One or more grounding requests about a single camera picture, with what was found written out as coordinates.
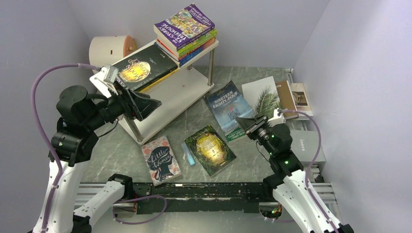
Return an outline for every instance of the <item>white book with palm leaf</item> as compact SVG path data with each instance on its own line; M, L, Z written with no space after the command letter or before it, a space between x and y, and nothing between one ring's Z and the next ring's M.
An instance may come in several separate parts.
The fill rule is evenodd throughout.
M243 97L255 111L256 117L273 117L276 108L280 108L273 76L242 85Z

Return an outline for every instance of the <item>light purple wall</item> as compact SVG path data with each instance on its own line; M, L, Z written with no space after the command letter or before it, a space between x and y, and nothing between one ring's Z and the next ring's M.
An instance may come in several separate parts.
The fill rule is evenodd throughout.
M329 0L201 0L216 24L219 66L293 67ZM153 24L193 0L69 0L89 39L130 34L138 46L156 39ZM205 56L197 64L207 65Z
M357 233L412 228L412 3L332 0L294 67Z
M37 222L49 173L31 85L48 67L87 63L89 39L64 0L2 0L0 6L0 232L23 233ZM91 75L67 68L40 83L37 107L49 137L56 131L60 92L74 84L90 88Z

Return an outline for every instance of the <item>colorful book cover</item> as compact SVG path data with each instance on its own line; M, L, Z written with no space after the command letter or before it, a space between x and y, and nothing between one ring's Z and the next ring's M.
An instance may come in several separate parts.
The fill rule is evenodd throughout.
M242 85L245 100L253 107L256 117L267 116L273 118L275 109L280 108L273 76Z
M164 38L179 50L203 34L213 30L215 24L195 4L191 4L172 17L156 23L154 28L155 32L158 30Z
M216 38L212 38L211 40L207 41L205 44L203 44L201 47L197 48L195 51L189 53L186 55L183 59L180 60L180 66L184 65L186 62L190 61L193 57L195 57L197 54L202 52L203 50L207 49L209 46L211 46L213 43L215 43Z
M184 46L183 48L179 49L177 51L179 53L179 58L183 58L185 55L188 53L196 50L198 47L202 46L204 43L210 41L212 38L216 37L218 34L218 31L216 29L213 29L209 31L208 33L202 35L199 37L199 39L191 42L190 44Z
M155 186L181 174L166 136L143 145L141 149Z
M185 142L211 177L236 159L232 150L210 125L186 138Z
M140 91L177 69L177 64L156 45L115 63L119 78L131 90Z
M236 121L237 117L251 118L255 116L252 108L232 81L222 89L205 95L205 102L228 142L245 135L244 130Z
M189 53L195 51L197 48L201 47L202 45L204 45L206 42L210 41L212 38L214 38L217 35L217 30L213 29L210 32L202 35L201 37L199 37L199 39L193 41L192 43L184 46L182 49L180 49L179 51L172 51L171 49L169 49L162 41L160 41L159 39L156 40L156 44L157 46L159 46L159 48L161 48L164 52L166 52L171 58L173 58L176 61L180 61L181 59L183 59L186 55L188 55Z

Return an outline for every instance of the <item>brown book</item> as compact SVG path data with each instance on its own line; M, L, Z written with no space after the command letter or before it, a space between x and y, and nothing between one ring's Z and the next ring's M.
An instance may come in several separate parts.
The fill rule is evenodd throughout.
M281 82L277 82L276 89L280 98L280 106L282 106L283 109L296 110L289 81L283 80ZM285 116L285 119L298 118L297 113L284 113L283 115Z

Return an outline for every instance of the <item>green book cover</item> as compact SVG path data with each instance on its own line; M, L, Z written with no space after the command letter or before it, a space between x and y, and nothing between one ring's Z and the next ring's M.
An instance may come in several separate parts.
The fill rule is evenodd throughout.
M185 142L211 177L236 159L232 150L210 125L186 138Z
M177 52L179 53L179 58L187 55L188 53L192 52L193 50L197 49L198 47L202 46L204 43L209 41L210 39L214 38L218 34L216 29L209 31L208 33L199 37L199 39L193 41L192 43L184 46L183 48L179 49Z

